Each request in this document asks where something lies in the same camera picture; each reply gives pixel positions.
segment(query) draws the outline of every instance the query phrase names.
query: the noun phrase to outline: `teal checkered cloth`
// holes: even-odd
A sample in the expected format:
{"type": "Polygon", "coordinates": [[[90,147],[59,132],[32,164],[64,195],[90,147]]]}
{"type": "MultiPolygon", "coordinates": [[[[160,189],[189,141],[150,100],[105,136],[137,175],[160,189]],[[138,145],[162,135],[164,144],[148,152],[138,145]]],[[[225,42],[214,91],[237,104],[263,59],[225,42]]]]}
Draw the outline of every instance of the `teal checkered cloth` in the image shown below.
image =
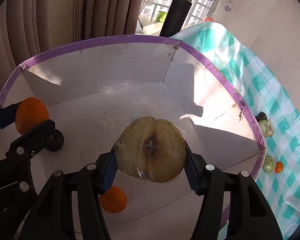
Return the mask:
{"type": "Polygon", "coordinates": [[[300,114],[271,70],[223,25],[195,25],[172,36],[209,59],[244,98],[253,114],[265,112],[274,126],[266,137],[267,153],[282,161],[281,173],[266,175],[257,184],[278,221],[284,239],[300,224],[300,114]]]}

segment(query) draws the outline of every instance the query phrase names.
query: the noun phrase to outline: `purple tape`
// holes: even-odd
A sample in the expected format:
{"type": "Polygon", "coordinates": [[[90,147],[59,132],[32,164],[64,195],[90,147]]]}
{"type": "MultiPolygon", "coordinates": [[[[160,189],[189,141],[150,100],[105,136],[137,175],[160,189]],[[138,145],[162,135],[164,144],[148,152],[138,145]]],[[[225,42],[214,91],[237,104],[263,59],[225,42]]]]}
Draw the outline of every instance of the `purple tape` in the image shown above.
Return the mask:
{"type": "MultiPolygon", "coordinates": [[[[165,37],[158,37],[158,36],[146,36],[146,35],[120,35],[120,36],[108,36],[108,37],[101,37],[95,38],[90,40],[79,41],[75,43],[71,43],[68,45],[61,46],[59,48],[51,49],[49,51],[43,52],[37,56],[34,56],[24,63],[20,64],[12,73],[12,75],[7,80],[5,86],[3,87],[0,93],[0,105],[3,105],[7,95],[19,77],[23,70],[31,68],[32,66],[46,61],[48,59],[71,53],[81,49],[88,49],[97,46],[105,46],[105,45],[112,45],[112,44],[120,44],[120,43],[134,43],[134,42],[143,42],[143,43],[157,43],[157,44],[170,44],[170,45],[179,45],[182,49],[187,51],[193,57],[195,57],[203,66],[205,66],[216,78],[217,80],[223,85],[223,87],[228,91],[234,101],[240,106],[244,112],[244,116],[246,117],[254,136],[256,137],[256,141],[259,143],[260,149],[263,150],[265,147],[265,142],[262,136],[262,132],[260,127],[255,119],[254,115],[250,111],[249,107],[245,103],[242,96],[237,92],[237,90],[233,87],[233,85],[224,77],[224,75],[200,52],[196,49],[191,47],[190,45],[184,43],[183,41],[172,39],[172,38],[165,38],[165,37]]],[[[257,161],[252,169],[251,176],[256,179],[257,175],[261,169],[261,165],[263,163],[265,156],[259,156],[257,161]]],[[[222,212],[222,220],[221,224],[224,224],[229,219],[229,205],[225,208],[222,212]]]]}
{"type": "Polygon", "coordinates": [[[71,43],[55,49],[48,50],[46,52],[43,52],[37,56],[34,56],[26,60],[21,65],[22,68],[25,70],[50,58],[54,58],[77,50],[88,49],[97,46],[106,46],[106,45],[121,44],[121,43],[134,43],[134,42],[175,45],[178,44],[180,40],[158,37],[158,36],[146,36],[146,35],[118,35],[118,36],[100,37],[100,38],[94,38],[90,40],[78,41],[75,43],[71,43]]]}

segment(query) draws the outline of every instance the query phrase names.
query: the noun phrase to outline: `metal bolt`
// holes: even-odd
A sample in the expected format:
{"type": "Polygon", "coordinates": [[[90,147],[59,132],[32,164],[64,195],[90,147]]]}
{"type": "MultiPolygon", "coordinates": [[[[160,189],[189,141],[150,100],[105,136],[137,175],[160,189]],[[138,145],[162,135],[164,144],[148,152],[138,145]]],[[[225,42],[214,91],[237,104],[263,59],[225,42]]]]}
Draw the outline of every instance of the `metal bolt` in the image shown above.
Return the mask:
{"type": "Polygon", "coordinates": [[[94,170],[96,167],[97,167],[97,166],[96,166],[94,163],[90,163],[90,164],[87,165],[87,169],[88,169],[89,171],[94,170]]]}
{"type": "Polygon", "coordinates": [[[207,165],[206,165],[206,169],[207,169],[208,171],[213,171],[214,168],[215,168],[215,167],[214,167],[212,164],[207,164],[207,165]]]}
{"type": "Polygon", "coordinates": [[[244,177],[248,177],[249,176],[249,172],[247,171],[241,171],[241,175],[244,177]]]}
{"type": "Polygon", "coordinates": [[[24,152],[25,152],[25,149],[24,149],[23,147],[19,146],[19,147],[17,148],[17,153],[18,153],[19,155],[23,154],[24,152]]]}
{"type": "Polygon", "coordinates": [[[28,189],[29,189],[28,183],[26,183],[25,181],[20,182],[20,189],[21,189],[23,192],[28,191],[28,189]]]}
{"type": "Polygon", "coordinates": [[[55,176],[55,177],[58,177],[58,176],[61,175],[61,171],[54,171],[54,172],[52,173],[52,175],[55,176]]]}

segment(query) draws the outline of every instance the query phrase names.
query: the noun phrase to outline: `orange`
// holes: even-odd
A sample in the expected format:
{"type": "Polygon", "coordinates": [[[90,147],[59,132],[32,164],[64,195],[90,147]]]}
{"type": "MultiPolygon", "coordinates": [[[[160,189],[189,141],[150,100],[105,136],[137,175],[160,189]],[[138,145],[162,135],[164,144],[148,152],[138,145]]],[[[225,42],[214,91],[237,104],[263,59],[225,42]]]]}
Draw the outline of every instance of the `orange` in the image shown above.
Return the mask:
{"type": "Polygon", "coordinates": [[[275,173],[280,173],[282,170],[283,170],[283,163],[282,162],[277,162],[275,164],[274,172],[275,173]]]}
{"type": "Polygon", "coordinates": [[[127,197],[116,186],[112,186],[104,195],[99,196],[100,204],[109,213],[119,213],[127,207],[127,197]]]}
{"type": "Polygon", "coordinates": [[[15,125],[17,131],[24,135],[32,128],[49,119],[47,107],[38,98],[30,97],[21,102],[19,105],[15,125]]]}

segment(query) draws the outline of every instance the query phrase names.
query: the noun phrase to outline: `black wheel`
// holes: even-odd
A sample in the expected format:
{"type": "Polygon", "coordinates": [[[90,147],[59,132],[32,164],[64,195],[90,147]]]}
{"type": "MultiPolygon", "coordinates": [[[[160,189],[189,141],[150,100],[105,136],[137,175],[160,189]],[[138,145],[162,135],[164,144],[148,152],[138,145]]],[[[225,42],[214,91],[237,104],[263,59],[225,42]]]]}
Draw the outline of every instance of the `black wheel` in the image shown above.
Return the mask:
{"type": "Polygon", "coordinates": [[[44,148],[50,152],[57,152],[60,150],[65,142],[62,132],[55,129],[52,135],[43,139],[44,148]]]}

